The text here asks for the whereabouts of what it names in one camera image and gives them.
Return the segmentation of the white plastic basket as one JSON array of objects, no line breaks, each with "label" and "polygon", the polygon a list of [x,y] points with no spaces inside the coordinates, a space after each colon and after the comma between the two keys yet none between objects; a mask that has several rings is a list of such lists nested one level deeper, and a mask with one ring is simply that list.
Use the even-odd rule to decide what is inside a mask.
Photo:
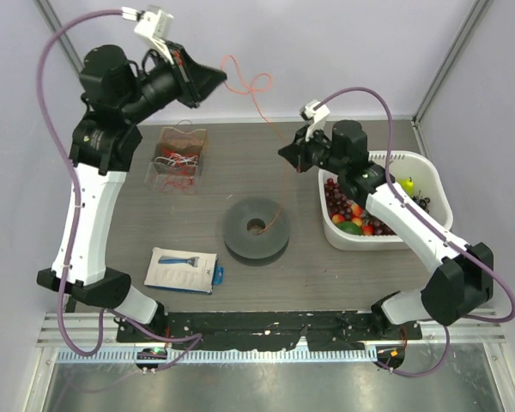
[{"label": "white plastic basket", "polygon": [[[426,157],[409,151],[395,150],[391,153],[373,151],[369,159],[380,166],[387,165],[390,174],[397,180],[409,178],[415,185],[415,194],[430,199],[428,212],[422,215],[430,221],[436,221],[444,231],[450,231],[453,224],[453,213],[445,195],[439,173],[434,164]],[[327,208],[324,185],[328,179],[336,179],[336,175],[325,170],[318,173],[318,188],[323,216],[324,234],[329,243],[341,251],[389,251],[408,250],[409,246],[396,235],[357,235],[345,232],[331,220]],[[411,214],[408,206],[418,209],[411,202],[410,196],[404,195],[405,205],[394,196],[389,187],[380,190],[375,197],[368,201],[369,215],[379,217],[390,227],[408,233],[412,227],[417,227],[419,233],[427,233],[423,223]]]}]

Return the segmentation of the grey cable spool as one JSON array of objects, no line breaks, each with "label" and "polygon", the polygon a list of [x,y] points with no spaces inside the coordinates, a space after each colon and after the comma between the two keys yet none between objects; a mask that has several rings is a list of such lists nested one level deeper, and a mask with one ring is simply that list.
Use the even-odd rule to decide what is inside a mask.
[{"label": "grey cable spool", "polygon": [[279,205],[267,198],[249,197],[225,214],[222,238],[228,253],[246,266],[274,263],[287,250],[290,221]]}]

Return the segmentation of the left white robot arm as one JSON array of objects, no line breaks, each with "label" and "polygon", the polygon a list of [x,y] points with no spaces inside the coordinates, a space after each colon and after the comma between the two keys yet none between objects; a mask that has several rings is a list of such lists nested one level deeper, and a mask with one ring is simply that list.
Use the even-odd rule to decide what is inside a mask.
[{"label": "left white robot arm", "polygon": [[184,47],[167,43],[173,57],[153,49],[154,68],[130,61],[117,45],[94,48],[79,74],[86,111],[72,134],[69,161],[79,185],[72,189],[68,217],[77,216],[73,245],[64,236],[52,266],[37,283],[76,301],[136,321],[136,333],[157,342],[166,330],[164,306],[137,290],[129,275],[106,266],[106,242],[118,194],[142,140],[137,128],[173,101],[196,108],[227,79],[219,69],[196,63]]}]

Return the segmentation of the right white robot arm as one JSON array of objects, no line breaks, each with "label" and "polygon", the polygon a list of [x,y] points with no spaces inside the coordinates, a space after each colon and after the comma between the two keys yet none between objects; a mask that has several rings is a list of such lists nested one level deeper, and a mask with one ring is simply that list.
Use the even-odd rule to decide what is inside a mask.
[{"label": "right white robot arm", "polygon": [[386,167],[371,160],[360,123],[338,121],[331,136],[306,133],[306,127],[297,130],[278,154],[300,173],[318,167],[335,174],[342,194],[393,230],[431,276],[423,289],[395,292],[373,304],[375,336],[391,338],[402,324],[416,320],[449,326],[492,299],[491,249],[460,239],[408,197]]}]

